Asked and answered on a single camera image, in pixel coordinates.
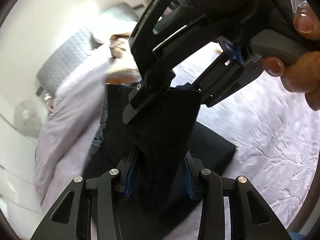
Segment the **right hand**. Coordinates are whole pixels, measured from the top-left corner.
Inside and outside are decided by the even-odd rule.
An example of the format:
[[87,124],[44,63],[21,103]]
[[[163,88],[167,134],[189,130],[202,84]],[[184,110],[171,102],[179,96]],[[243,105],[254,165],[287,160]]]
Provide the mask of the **right hand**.
[[[304,1],[297,7],[295,30],[304,38],[319,40],[319,19]],[[270,76],[281,77],[284,88],[293,93],[303,93],[308,106],[319,110],[319,51],[303,55],[295,64],[287,67],[276,57],[262,59],[262,66]]]

